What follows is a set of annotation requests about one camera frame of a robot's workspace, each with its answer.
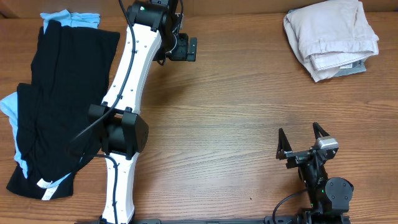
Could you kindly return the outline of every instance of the black cloth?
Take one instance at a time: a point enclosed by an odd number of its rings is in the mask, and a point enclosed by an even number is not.
[[[45,34],[41,27],[32,83],[17,87],[17,144],[28,179],[17,166],[8,190],[41,199],[45,189],[36,185],[40,179],[55,182],[72,172],[52,198],[73,194],[75,172],[91,160],[87,155],[99,151],[100,143],[91,131],[73,144],[69,141],[90,125],[88,108],[101,104],[108,90],[119,38],[117,32],[61,27],[57,21],[49,22]]]

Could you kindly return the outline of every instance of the clothing label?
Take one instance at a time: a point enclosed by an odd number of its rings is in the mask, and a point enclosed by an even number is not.
[[[50,184],[52,184],[52,181],[51,182],[46,182],[45,180],[43,180],[43,178],[41,178],[38,181],[37,186],[39,186],[39,187],[41,187],[43,189],[46,189],[47,187],[49,187]]]
[[[50,200],[52,195],[57,190],[57,188],[58,188],[58,186],[52,187],[52,188],[49,188],[49,189],[45,190],[45,193],[44,193],[44,195],[42,197],[42,200]]]
[[[349,63],[347,65],[342,65],[342,66],[340,66],[340,68],[353,68],[353,64]]]

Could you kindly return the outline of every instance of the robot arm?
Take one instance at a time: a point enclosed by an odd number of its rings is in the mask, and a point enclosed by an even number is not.
[[[94,127],[95,135],[101,141],[102,151],[117,163],[115,167],[113,161],[106,160],[106,205],[100,223],[134,221],[134,169],[148,137],[148,125],[139,116],[141,96],[152,61],[162,62],[160,64],[163,65],[166,58],[192,62],[196,60],[196,38],[192,38],[189,45],[188,35],[178,33],[183,15],[175,15],[177,3],[178,0],[156,3],[136,1],[128,7],[127,15],[132,24],[135,41],[133,42],[131,30],[127,27],[126,45],[111,88],[103,98],[101,106],[90,106],[89,117],[94,123],[111,110],[109,105],[116,102],[123,88],[113,112]],[[132,54],[135,54],[134,60],[123,87]],[[117,184],[114,196],[115,169]]]

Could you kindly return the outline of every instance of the folded white towel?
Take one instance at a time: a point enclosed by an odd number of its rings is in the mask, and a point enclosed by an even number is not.
[[[379,37],[358,0],[330,0],[297,9],[285,16],[284,27],[294,54],[315,82],[333,77],[342,65],[379,53]]]

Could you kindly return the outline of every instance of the wooden tabletop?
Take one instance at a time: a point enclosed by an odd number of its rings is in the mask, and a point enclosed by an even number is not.
[[[380,54],[367,72],[314,83],[295,58],[283,14],[187,18],[198,37],[196,62],[152,65],[141,116],[149,140],[136,167],[137,218],[263,218],[284,197],[304,188],[296,169],[275,159],[284,128],[295,151],[314,143],[318,121],[340,144],[326,163],[329,177],[354,186],[352,223],[398,223],[398,13],[366,14]],[[0,20],[0,98],[30,83],[40,19]],[[110,72],[124,47],[123,18],[101,20],[121,33]],[[81,170],[72,197],[41,201],[13,195],[15,169],[8,117],[0,113],[0,223],[73,223],[104,209],[106,166],[94,159]],[[300,196],[278,214],[309,207]]]

